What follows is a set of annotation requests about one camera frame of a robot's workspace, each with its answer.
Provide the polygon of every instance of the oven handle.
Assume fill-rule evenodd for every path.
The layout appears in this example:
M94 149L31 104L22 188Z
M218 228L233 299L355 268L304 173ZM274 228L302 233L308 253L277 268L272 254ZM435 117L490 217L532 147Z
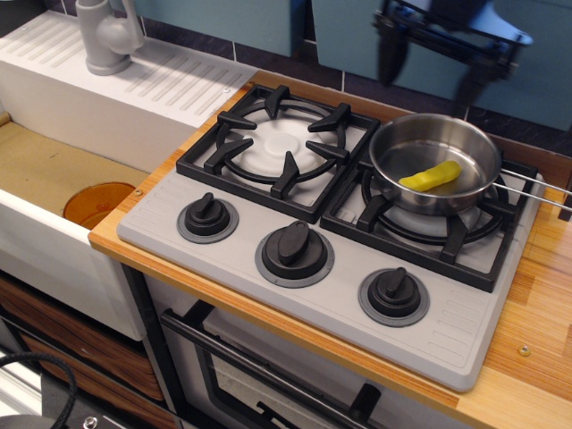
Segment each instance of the oven handle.
M210 304L204 301L198 301L185 316L181 317L168 308L161 315L161 324L187 340L192 341L195 345L208 353L224 359L231 365L258 380L265 381L277 390L297 399L302 404L312 408L323 416L327 416L334 422L352 429L374 429L366 422L373 412L377 400L379 400L382 395L374 386L364 384L364 388L367 386L367 390L369 391L367 395L368 399L365 401L358 400L360 396L363 396L358 394L349 409L349 413L346 413L341 408L324 401L313 392L284 378L268 366L261 364L239 349L236 349L215 337L213 334L205 331L202 328L202 323L213 309L214 307Z

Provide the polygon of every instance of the stove knob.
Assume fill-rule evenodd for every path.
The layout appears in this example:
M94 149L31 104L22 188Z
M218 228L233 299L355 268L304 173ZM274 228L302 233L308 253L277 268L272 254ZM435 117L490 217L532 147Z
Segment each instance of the stove knob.
M201 237L215 235L230 223L228 208L207 192L201 199L190 204L185 213L185 227L189 232Z
M412 314L421 303L416 280L405 268L379 274L367 291L371 305L388 317L405 317Z
M327 257L322 238L304 221L273 232L262 252L268 271L290 280L305 279L319 272Z

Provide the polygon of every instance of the wooden countertop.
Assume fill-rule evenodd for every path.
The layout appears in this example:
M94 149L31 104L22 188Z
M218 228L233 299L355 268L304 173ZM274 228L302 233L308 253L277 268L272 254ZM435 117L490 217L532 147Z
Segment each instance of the wooden countertop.
M252 81L269 87L285 84L293 94L330 105L346 102L353 111L383 122L407 113L265 71ZM572 223L558 219L558 208L541 204L476 386L458 393L118 238L115 230L124 215L214 123L215 117L209 119L89 234L94 248L475 427L572 427ZM538 165L548 182L568 184L572 159L510 140L495 141L507 156ZM562 193L550 189L546 197L563 201ZM531 352L528 357L519 353L524 346Z

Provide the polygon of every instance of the faucet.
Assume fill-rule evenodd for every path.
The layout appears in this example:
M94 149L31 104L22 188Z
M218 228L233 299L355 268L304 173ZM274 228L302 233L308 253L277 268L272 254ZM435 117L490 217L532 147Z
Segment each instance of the faucet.
M115 18L109 0L77 0L80 32L88 57L88 70L108 76L125 70L130 54L143 46L143 32L134 0L122 0L127 18Z

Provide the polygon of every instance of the knob ring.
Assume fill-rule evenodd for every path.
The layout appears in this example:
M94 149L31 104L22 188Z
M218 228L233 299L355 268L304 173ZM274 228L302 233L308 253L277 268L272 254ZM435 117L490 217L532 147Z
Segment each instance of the knob ring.
M219 199L218 201L220 201L226 207L226 209L229 212L231 220L229 221L229 224L226 226L226 228L213 235L206 235L206 236L197 235L189 231L185 226L185 214L187 213L187 208L189 208L193 203L188 204L181 210L181 212L179 213L179 217L177 218L177 231L179 231L179 234L186 241L190 241L191 243L196 243L196 244L212 244L226 239L234 232L234 230L236 230L236 227L239 224L239 212L228 201L225 201L223 199Z
M374 306L372 306L369 298L367 296L367 291L369 287L374 284L375 279L381 273L386 273L388 271L393 271L392 269L383 269L374 271L370 273L359 286L359 291L357 298L359 300L359 305L366 312L366 314L374 319L378 324L383 324L385 326L390 326L391 328L403 328L405 326L410 326L419 322L429 310L429 291L425 285L412 273L408 272L408 276L413 279L419 289L419 295L421 296L421 302L419 307L411 313L410 315L405 315L403 317L391 317L388 315L383 315L377 311Z
M320 232L315 231L315 233L320 237L324 244L324 250L326 252L326 260L324 266L315 274L305 277L303 279L285 279L280 277L274 273L272 273L263 261L262 253L264 252L266 242L272 236L273 232L266 235L260 243L258 243L257 251L255 254L255 264L257 266L258 272L262 274L262 276L267 279L270 283L275 284L276 286L281 286L283 288L288 289L299 289L299 288L306 288L307 286L311 286L320 282L326 275L330 273L333 267L334 261L334 254L333 254L333 246L332 243Z

